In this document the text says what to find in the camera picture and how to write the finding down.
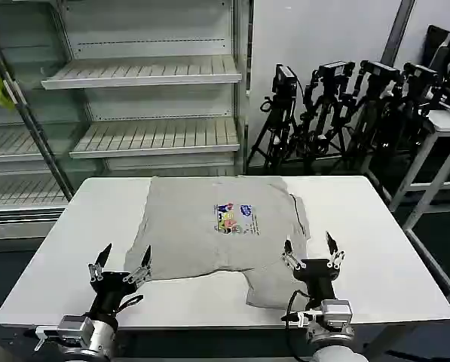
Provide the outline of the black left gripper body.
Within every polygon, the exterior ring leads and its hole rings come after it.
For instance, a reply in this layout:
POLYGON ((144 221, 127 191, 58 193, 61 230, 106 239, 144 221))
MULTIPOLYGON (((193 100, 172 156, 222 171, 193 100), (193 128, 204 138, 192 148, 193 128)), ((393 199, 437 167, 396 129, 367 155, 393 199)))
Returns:
POLYGON ((91 282, 96 297, 90 307, 91 314, 117 314, 121 301, 125 296, 137 291, 135 283, 125 281, 128 272, 105 271, 102 280, 91 282))

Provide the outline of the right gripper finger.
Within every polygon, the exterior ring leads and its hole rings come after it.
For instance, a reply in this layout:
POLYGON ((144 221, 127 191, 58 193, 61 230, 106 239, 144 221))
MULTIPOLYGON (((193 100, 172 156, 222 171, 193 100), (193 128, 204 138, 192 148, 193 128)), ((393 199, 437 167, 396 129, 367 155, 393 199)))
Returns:
POLYGON ((284 243, 283 253, 281 259, 284 261, 286 266, 290 269, 295 270, 305 270, 306 265, 302 262, 298 256, 296 256, 292 249, 291 240, 286 239, 284 243))
POLYGON ((338 248, 337 241, 330 235, 329 232, 326 232, 326 241, 330 253, 330 258, 327 265, 330 268, 340 269, 341 264, 344 261, 344 251, 338 248))

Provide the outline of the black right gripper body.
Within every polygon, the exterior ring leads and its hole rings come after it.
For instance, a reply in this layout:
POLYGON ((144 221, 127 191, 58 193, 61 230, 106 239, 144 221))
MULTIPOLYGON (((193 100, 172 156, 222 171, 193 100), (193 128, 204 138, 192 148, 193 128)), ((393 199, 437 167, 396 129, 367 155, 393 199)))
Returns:
POLYGON ((303 259, 293 268, 293 277, 306 284, 310 301, 335 299, 332 282, 340 268, 328 259, 303 259))

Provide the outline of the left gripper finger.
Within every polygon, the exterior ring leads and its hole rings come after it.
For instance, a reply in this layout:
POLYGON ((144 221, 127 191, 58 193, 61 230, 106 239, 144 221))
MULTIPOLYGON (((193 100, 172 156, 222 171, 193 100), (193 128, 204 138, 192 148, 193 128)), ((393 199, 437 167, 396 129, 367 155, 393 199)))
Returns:
POLYGON ((101 281, 103 279, 103 268, 107 263, 111 249, 112 243, 109 243, 106 248, 98 254, 94 264, 88 265, 91 283, 101 281))
POLYGON ((152 269, 152 246, 149 245, 145 251, 142 261, 138 268, 123 278, 126 284, 143 284, 146 278, 151 275, 152 269))

